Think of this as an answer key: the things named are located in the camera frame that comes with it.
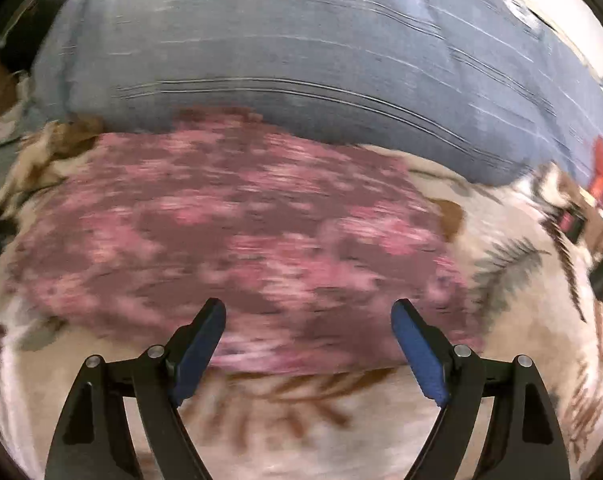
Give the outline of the blue plaid pillow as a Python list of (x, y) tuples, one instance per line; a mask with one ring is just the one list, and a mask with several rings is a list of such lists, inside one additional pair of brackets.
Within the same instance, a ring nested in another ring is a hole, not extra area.
[(594, 76), (507, 0), (68, 0), (33, 75), (34, 122), (163, 131), (183, 108), (246, 106), (485, 184), (548, 160), (586, 183), (603, 136)]

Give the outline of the beige leaf pattern blanket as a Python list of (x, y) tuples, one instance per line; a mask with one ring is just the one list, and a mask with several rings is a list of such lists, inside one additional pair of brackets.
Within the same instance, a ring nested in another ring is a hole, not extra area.
[[(138, 358), (153, 345), (41, 312), (10, 285), (16, 240), (100, 138), (75, 158), (50, 160), (66, 136), (48, 127), (21, 152), (17, 174), (25, 181), (44, 176), (47, 185), (12, 212), (17, 234), (0, 256), (0, 439), (31, 479), (44, 476), (56, 422), (85, 359)], [(582, 203), (579, 187), (551, 162), (487, 186), (419, 156), (350, 146), (408, 165), (439, 212), (477, 317), (480, 344), (465, 345), (488, 359), (533, 359), (559, 419), (571, 478), (581, 478), (603, 448), (603, 300), (589, 281), (593, 253), (567, 240), (557, 220)], [(319, 374), (225, 370), (213, 357), (179, 414), (217, 479), (398, 479), (416, 459), (437, 406), (403, 356), (392, 366)]]

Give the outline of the pink floral small garment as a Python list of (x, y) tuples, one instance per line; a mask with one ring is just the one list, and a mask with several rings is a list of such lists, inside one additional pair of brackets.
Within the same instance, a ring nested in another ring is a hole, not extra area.
[(481, 341), (439, 212), (403, 160), (248, 113), (102, 134), (16, 240), (9, 276), (39, 311), (139, 344), (218, 298), (214, 363), (239, 372), (395, 365), (401, 298), (450, 340)]

